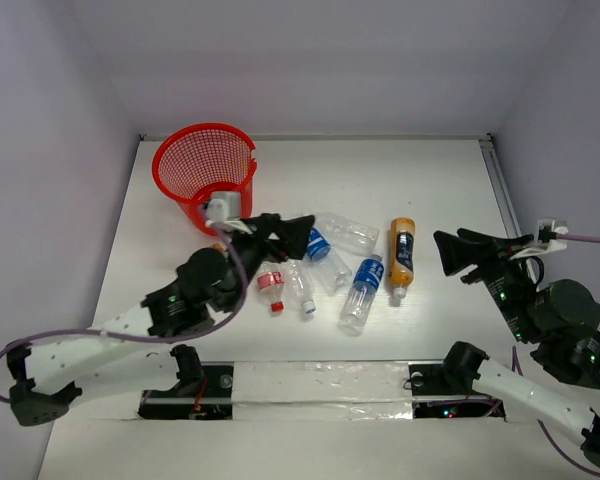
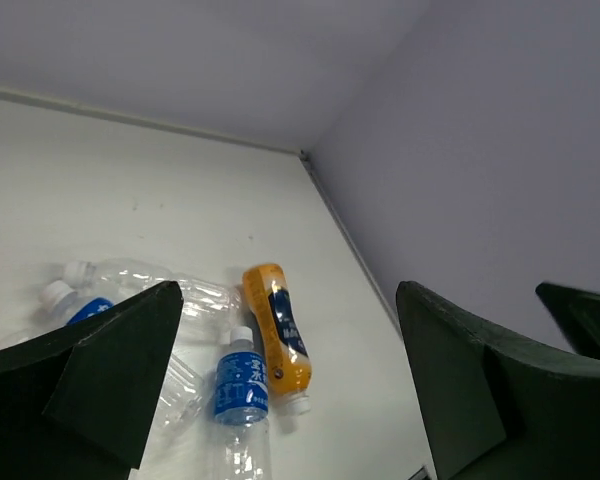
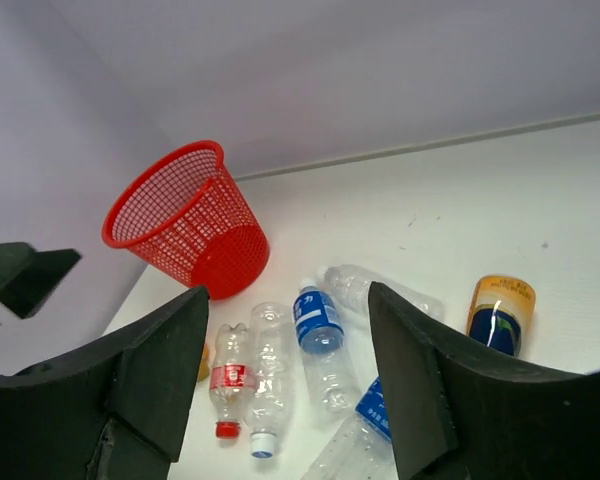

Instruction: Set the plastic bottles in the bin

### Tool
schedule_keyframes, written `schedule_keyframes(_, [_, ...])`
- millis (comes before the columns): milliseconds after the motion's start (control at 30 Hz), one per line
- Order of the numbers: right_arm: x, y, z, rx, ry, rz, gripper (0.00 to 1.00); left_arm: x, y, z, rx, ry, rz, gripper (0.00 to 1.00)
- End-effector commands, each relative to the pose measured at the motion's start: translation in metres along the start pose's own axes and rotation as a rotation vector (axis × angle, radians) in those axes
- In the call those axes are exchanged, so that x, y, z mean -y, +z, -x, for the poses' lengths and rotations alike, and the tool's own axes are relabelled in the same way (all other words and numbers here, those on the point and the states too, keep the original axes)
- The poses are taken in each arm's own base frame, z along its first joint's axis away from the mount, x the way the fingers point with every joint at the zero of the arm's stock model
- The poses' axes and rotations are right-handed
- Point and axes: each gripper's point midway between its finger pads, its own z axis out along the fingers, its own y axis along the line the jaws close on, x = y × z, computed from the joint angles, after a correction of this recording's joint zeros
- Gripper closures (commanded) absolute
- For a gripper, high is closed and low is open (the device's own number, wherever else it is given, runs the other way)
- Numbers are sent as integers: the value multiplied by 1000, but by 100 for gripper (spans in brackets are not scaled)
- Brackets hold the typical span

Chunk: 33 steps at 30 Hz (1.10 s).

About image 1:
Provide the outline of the red label clear bottle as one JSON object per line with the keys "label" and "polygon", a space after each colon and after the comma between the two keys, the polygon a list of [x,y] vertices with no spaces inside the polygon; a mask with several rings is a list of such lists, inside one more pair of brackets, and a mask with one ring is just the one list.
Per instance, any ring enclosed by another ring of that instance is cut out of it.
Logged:
{"label": "red label clear bottle", "polygon": [[264,262],[256,275],[259,293],[269,302],[270,311],[278,314],[284,310],[284,277],[281,268],[271,262]]}

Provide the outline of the tall orange drink bottle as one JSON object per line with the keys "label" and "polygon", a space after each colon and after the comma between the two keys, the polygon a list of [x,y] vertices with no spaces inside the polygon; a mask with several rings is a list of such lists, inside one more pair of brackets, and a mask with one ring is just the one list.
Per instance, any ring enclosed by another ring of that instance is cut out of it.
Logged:
{"label": "tall orange drink bottle", "polygon": [[416,225],[411,218],[395,218],[389,229],[389,270],[391,302],[398,306],[414,280],[413,249]]}

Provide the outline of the clear unlabelled bottle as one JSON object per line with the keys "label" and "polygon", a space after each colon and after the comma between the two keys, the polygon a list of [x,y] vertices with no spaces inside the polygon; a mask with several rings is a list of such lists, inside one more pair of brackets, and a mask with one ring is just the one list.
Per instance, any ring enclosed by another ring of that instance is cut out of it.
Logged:
{"label": "clear unlabelled bottle", "polygon": [[360,256],[374,253],[379,230],[334,213],[316,213],[314,227],[332,245]]}

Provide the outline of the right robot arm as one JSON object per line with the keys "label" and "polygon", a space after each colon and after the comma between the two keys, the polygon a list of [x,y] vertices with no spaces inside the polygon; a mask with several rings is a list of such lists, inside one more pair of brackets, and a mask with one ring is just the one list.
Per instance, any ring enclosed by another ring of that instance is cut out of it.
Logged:
{"label": "right robot arm", "polygon": [[580,391],[565,398],[508,370],[478,347],[457,341],[441,363],[439,378],[450,391],[493,396],[518,404],[543,431],[556,429],[579,447],[600,478],[600,303],[581,283],[562,279],[540,287],[529,260],[563,250],[566,226],[545,221],[534,234],[499,238],[460,228],[433,235],[443,272],[462,283],[483,284],[514,339],[533,346],[531,358],[561,384]]}

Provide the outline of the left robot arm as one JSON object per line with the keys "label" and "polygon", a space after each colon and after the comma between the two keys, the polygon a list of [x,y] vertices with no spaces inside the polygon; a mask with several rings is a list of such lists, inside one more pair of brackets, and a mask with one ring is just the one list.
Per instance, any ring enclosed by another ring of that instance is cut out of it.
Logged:
{"label": "left robot arm", "polygon": [[10,344],[6,364],[14,383],[8,404],[18,424],[53,422],[133,381],[148,390],[152,372],[176,396],[198,392],[204,373],[191,341],[238,315],[263,263],[302,259],[314,223],[312,215],[284,220],[272,213],[238,218],[208,212],[206,224],[223,250],[197,250],[177,268],[174,281],[97,329],[44,332]]}

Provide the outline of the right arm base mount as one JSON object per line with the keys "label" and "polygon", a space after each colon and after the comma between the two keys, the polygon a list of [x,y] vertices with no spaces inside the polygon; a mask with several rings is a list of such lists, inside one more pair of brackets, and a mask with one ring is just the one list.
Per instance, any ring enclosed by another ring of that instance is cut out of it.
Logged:
{"label": "right arm base mount", "polygon": [[506,418],[501,400],[453,386],[441,363],[410,364],[403,389],[411,394],[414,419]]}

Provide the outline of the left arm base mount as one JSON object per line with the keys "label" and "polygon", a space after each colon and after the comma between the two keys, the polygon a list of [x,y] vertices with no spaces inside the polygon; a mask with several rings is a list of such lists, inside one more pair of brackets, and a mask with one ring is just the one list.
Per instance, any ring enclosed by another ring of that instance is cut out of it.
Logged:
{"label": "left arm base mount", "polygon": [[231,420],[233,363],[204,364],[203,378],[184,388],[146,390],[138,407],[144,420]]}

